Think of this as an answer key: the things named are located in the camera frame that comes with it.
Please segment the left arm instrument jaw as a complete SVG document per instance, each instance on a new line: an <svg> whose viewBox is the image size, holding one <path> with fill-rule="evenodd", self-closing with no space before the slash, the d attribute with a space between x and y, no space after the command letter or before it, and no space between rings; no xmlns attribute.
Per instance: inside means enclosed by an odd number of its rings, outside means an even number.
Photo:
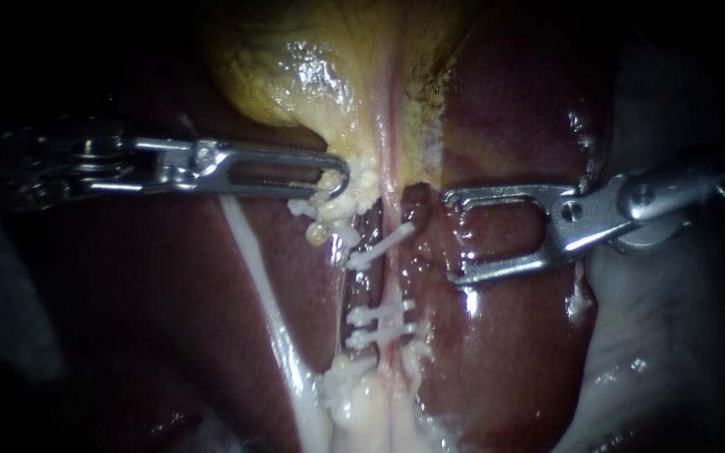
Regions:
<svg viewBox="0 0 725 453"><path fill-rule="evenodd" d="M346 161L326 152L200 140L176 175L176 189L298 200L317 194L330 200L349 179Z"/></svg>

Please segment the left arm instrument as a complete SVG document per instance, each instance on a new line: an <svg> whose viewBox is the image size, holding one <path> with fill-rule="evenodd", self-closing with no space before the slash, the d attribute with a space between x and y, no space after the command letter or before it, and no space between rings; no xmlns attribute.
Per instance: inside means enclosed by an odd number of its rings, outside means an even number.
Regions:
<svg viewBox="0 0 725 453"><path fill-rule="evenodd" d="M11 209L109 194L193 190L216 169L216 141L141 137L109 120L63 120L3 134Z"/></svg>

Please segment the right arm instrument jaw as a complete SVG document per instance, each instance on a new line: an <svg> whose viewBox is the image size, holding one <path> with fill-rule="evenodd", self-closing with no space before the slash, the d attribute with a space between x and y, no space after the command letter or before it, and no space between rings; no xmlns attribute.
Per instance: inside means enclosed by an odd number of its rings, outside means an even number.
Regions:
<svg viewBox="0 0 725 453"><path fill-rule="evenodd" d="M611 183L581 193L576 187L552 183L493 185L446 190L441 202L470 211L478 207L530 201L552 219L604 225L618 218L618 185Z"/></svg>
<svg viewBox="0 0 725 453"><path fill-rule="evenodd" d="M540 247L529 254L485 263L464 263L446 279L455 286L470 286L497 279L536 273L572 263L587 249L623 234L623 218L581 219L574 222L550 221Z"/></svg>

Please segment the right arm instrument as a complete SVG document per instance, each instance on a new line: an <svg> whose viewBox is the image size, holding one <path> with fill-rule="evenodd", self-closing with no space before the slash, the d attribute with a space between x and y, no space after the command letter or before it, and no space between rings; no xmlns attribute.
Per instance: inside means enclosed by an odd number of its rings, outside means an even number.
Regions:
<svg viewBox="0 0 725 453"><path fill-rule="evenodd" d="M652 253L695 225L725 223L725 144L687 149L625 176L616 205L631 229L608 241L621 253Z"/></svg>

